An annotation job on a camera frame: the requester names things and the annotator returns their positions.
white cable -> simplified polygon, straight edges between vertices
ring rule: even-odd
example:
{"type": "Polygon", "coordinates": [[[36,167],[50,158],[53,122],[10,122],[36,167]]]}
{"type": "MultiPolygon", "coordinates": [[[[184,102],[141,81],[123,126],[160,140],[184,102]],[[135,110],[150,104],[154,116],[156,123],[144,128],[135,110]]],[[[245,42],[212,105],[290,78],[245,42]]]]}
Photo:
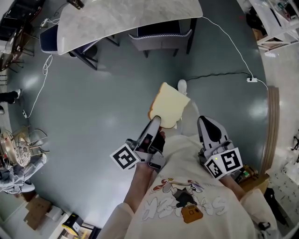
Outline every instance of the white cable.
{"type": "Polygon", "coordinates": [[[59,23],[59,20],[60,20],[60,18],[57,18],[57,19],[54,19],[54,20],[50,20],[50,19],[48,19],[47,22],[50,22],[50,23],[53,23],[53,24],[58,24],[58,23],[59,23]]]}
{"type": "Polygon", "coordinates": [[[243,59],[242,54],[240,53],[240,51],[238,50],[238,48],[237,48],[236,45],[234,44],[233,40],[230,38],[229,34],[227,34],[227,33],[221,28],[221,26],[219,26],[218,24],[212,22],[210,19],[208,19],[208,18],[206,18],[206,17],[204,17],[204,16],[203,16],[202,18],[205,18],[205,19],[207,19],[208,21],[210,21],[212,24],[218,26],[218,27],[219,27],[219,28],[220,28],[220,29],[221,29],[221,30],[222,30],[222,31],[229,37],[229,39],[231,40],[231,42],[232,42],[232,44],[234,45],[234,47],[236,48],[236,50],[239,52],[239,54],[240,54],[240,56],[241,56],[243,62],[245,63],[245,65],[246,65],[248,71],[249,71],[250,74],[251,74],[251,77],[254,78],[252,72],[249,70],[249,67],[248,67],[247,63],[246,63],[246,62],[244,61],[244,59],[243,59]]]}
{"type": "MultiPolygon", "coordinates": [[[[43,65],[43,75],[45,76],[45,79],[44,79],[44,81],[43,81],[43,86],[45,85],[45,82],[46,82],[46,79],[47,79],[47,75],[48,75],[48,68],[50,67],[50,65],[51,65],[51,63],[52,63],[52,60],[53,60],[53,56],[50,55],[50,56],[48,57],[48,59],[46,60],[45,64],[43,65]]],[[[43,89],[43,86],[41,87],[39,93],[37,94],[36,100],[35,100],[35,102],[34,102],[34,104],[33,104],[33,106],[32,106],[32,109],[31,109],[31,112],[30,112],[28,118],[29,118],[29,117],[31,116],[31,114],[32,114],[33,108],[34,108],[34,106],[36,105],[37,98],[38,98],[39,94],[41,93],[41,91],[42,91],[42,89],[43,89]]]]}
{"type": "Polygon", "coordinates": [[[267,90],[268,90],[268,86],[263,82],[263,81],[261,81],[261,80],[259,80],[259,79],[256,79],[257,81],[259,81],[259,82],[262,82],[265,86],[266,86],[266,88],[267,88],[267,90]]]}
{"type": "Polygon", "coordinates": [[[60,18],[57,18],[57,19],[54,19],[54,20],[48,19],[48,22],[53,22],[53,21],[57,21],[57,20],[60,20],[60,18]]]}

cartoon print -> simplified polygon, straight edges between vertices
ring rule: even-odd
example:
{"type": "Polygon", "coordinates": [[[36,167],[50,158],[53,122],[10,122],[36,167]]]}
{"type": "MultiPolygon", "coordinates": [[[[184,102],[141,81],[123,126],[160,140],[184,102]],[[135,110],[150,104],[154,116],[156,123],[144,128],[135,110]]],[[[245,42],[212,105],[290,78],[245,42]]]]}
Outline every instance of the cartoon print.
{"type": "Polygon", "coordinates": [[[171,191],[172,197],[163,198],[160,202],[157,197],[153,198],[151,202],[146,201],[142,213],[143,221],[149,218],[154,219],[156,213],[159,218],[174,213],[177,217],[182,217],[185,223],[191,223],[201,219],[204,211],[209,216],[220,216],[228,211],[226,200],[222,197],[216,197],[212,203],[206,198],[199,201],[194,193],[201,193],[204,188],[196,181],[187,180],[187,183],[180,183],[173,178],[162,179],[161,185],[154,187],[149,195],[155,194],[159,190],[162,190],[163,193],[171,191]]]}
{"type": "Polygon", "coordinates": [[[173,181],[173,178],[168,178],[168,180],[163,179],[161,183],[162,185],[154,187],[153,191],[160,189],[162,189],[163,193],[171,191],[172,195],[178,201],[176,207],[182,208],[181,214],[185,223],[191,223],[203,217],[203,213],[198,209],[197,203],[193,199],[193,191],[201,193],[204,188],[196,181],[188,180],[187,183],[180,183],[173,181]],[[190,187],[185,187],[181,190],[174,188],[172,186],[173,184],[190,187]]]}

marble tabletop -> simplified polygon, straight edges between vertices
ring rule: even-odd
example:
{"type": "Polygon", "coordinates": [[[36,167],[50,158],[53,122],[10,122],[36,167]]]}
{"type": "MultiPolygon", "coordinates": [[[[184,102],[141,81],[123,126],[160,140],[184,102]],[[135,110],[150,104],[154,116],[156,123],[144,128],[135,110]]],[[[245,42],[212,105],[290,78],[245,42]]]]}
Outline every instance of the marble tabletop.
{"type": "Polygon", "coordinates": [[[61,12],[58,54],[133,28],[154,23],[198,18],[198,0],[85,0],[83,9],[68,4],[61,12]]]}

slice of bread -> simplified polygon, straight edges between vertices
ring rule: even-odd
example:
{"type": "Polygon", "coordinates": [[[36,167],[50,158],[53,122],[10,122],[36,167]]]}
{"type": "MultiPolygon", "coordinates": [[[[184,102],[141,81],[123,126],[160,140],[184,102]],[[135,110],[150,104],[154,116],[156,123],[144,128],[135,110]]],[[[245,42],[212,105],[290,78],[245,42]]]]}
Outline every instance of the slice of bread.
{"type": "Polygon", "coordinates": [[[151,120],[155,116],[159,116],[162,128],[173,128],[182,117],[183,110],[189,101],[187,96],[164,82],[150,106],[148,116],[151,120]]]}

white sneaker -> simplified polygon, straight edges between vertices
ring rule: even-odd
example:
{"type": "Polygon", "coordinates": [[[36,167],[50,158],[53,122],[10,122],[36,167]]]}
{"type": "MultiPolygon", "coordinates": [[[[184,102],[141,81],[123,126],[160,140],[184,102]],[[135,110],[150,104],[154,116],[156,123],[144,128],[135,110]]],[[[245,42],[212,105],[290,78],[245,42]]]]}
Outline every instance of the white sneaker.
{"type": "Polygon", "coordinates": [[[43,162],[43,164],[45,164],[47,162],[47,155],[46,154],[42,154],[42,162],[43,162]]]}
{"type": "Polygon", "coordinates": [[[183,79],[178,81],[178,92],[187,95],[187,82],[183,79]]]}
{"type": "Polygon", "coordinates": [[[17,97],[17,99],[18,99],[21,96],[22,90],[18,89],[16,92],[18,93],[18,97],[17,97]]]}

